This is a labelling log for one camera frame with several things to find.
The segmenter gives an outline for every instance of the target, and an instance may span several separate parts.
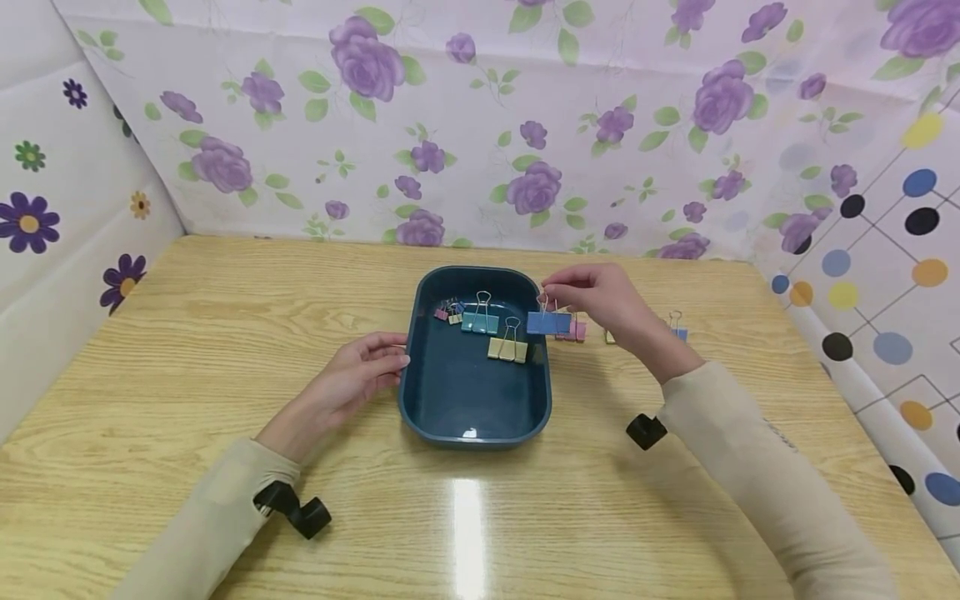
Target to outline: purple flower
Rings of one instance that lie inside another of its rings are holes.
[[[407,72],[399,52],[379,41],[370,21],[350,17],[330,31],[330,42],[330,55],[347,87],[364,98],[393,100],[394,86],[404,82]]]
[[[444,169],[446,152],[431,141],[424,139],[418,148],[410,151],[410,156],[413,157],[414,166],[421,173],[427,170],[431,173],[440,173]]]
[[[763,39],[770,30],[777,27],[786,17],[786,8],[782,2],[774,2],[750,15],[750,26],[743,30],[740,41],[743,43]]]
[[[617,107],[603,113],[603,116],[597,121],[600,131],[597,132],[597,139],[601,142],[615,144],[623,139],[623,134],[633,128],[634,115],[624,107]]]
[[[117,261],[117,268],[104,271],[104,283],[109,286],[106,292],[100,295],[100,305],[110,307],[110,314],[117,309],[130,295],[136,284],[147,273],[147,257],[138,256],[134,261],[129,254],[122,254]]]
[[[423,194],[420,192],[420,182],[410,176],[401,175],[394,180],[394,185],[396,189],[400,190],[400,192],[410,200],[423,198]]]
[[[250,98],[250,106],[257,112],[280,114],[280,98],[284,96],[280,84],[259,71],[244,78],[240,91]]]
[[[178,114],[184,121],[191,123],[202,123],[204,121],[204,118],[197,112],[196,103],[183,94],[167,90],[160,94],[160,102]]]
[[[679,0],[677,10],[670,19],[681,35],[690,30],[699,32],[704,26],[704,12],[712,9],[715,2],[716,0]]]
[[[454,62],[470,64],[477,56],[477,47],[470,34],[457,34],[447,41],[446,55]]]
[[[849,164],[838,164],[830,169],[830,187],[838,198],[850,196],[850,190],[856,186],[856,171]]]
[[[396,240],[404,246],[440,246],[445,231],[444,217],[418,208],[396,228]]]
[[[807,246],[807,239],[832,211],[832,208],[825,206],[808,215],[796,213],[784,219],[780,224],[780,234],[783,236],[780,247],[783,251],[796,252]]]
[[[212,135],[200,140],[200,153],[190,162],[197,177],[213,183],[225,194],[242,192],[253,183],[250,163],[243,158],[243,151]]]
[[[507,186],[507,203],[518,215],[543,212],[557,201],[562,176],[559,170],[538,160]]]
[[[747,116],[754,103],[754,89],[743,81],[747,74],[743,62],[728,60],[703,78],[697,90],[693,122],[705,132],[726,133]]]
[[[940,57],[960,41],[960,3],[956,0],[900,0],[887,13],[890,29],[880,48],[909,59]]]
[[[84,87],[72,79],[63,82],[63,95],[71,107],[77,107],[77,110],[86,106],[86,92]]]
[[[627,234],[629,228],[622,223],[610,223],[603,230],[603,236],[608,240],[618,240]]]
[[[714,200],[733,200],[736,198],[736,195],[740,193],[740,189],[743,188],[743,174],[739,171],[730,171],[727,175],[717,178],[717,181],[713,182],[713,193],[710,196]]]
[[[527,121],[521,125],[520,135],[527,141],[527,146],[537,150],[546,148],[546,129],[537,121]]]
[[[334,221],[340,221],[350,216],[350,207],[337,200],[327,202],[324,204],[324,208],[326,209],[326,214]]]
[[[699,233],[691,231],[673,244],[667,244],[657,252],[657,258],[682,258],[694,260],[707,251],[710,241]]]
[[[800,84],[800,99],[801,100],[813,100],[820,94],[824,92],[824,89],[827,87],[827,76],[823,73],[814,73],[813,75],[806,78],[802,84]]]
[[[684,216],[690,223],[700,223],[703,221],[705,212],[707,212],[707,206],[704,203],[692,202],[684,204]]]
[[[27,200],[23,192],[10,194],[10,203],[0,203],[0,239],[10,239],[10,249],[21,253],[27,250],[34,254],[47,252],[47,242],[60,239],[60,233],[54,225],[60,222],[56,212],[47,212],[47,200],[37,196]]]

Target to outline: dark teal tray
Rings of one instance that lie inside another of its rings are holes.
[[[436,319],[448,298],[476,308],[476,293],[492,294],[490,314],[520,318],[517,340],[526,342],[527,362],[487,358],[492,336],[461,331]],[[407,352],[410,366],[400,378],[399,409],[411,429],[432,444],[451,447],[512,447],[537,435],[550,418],[550,366],[546,339],[525,331],[527,313],[540,309],[540,289],[510,269],[441,267],[417,288]]]

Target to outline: wooden table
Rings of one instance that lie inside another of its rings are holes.
[[[405,330],[444,264],[536,280],[571,254],[184,237],[0,451],[0,597],[100,598],[235,438],[250,436],[334,350]],[[904,598],[960,583],[800,335],[749,265],[621,259],[690,344],[724,362],[888,557]],[[303,477],[329,531],[272,519],[221,598],[788,598],[769,551],[674,437],[624,434],[662,403],[595,324],[551,342],[553,415],[512,451],[422,443],[384,395]]]

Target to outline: beige sleeve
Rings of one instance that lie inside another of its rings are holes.
[[[253,497],[273,481],[293,485],[300,466],[253,440],[238,440],[204,475],[180,512],[127,573],[116,599],[205,599],[267,518]]]
[[[719,363],[663,386],[660,421],[753,523],[802,600],[897,598],[889,568],[820,473]]]

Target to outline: left hand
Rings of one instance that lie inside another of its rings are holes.
[[[256,441],[302,463],[321,437],[345,423],[378,391],[400,382],[400,371],[410,364],[406,343],[405,333],[377,332],[341,347]]]

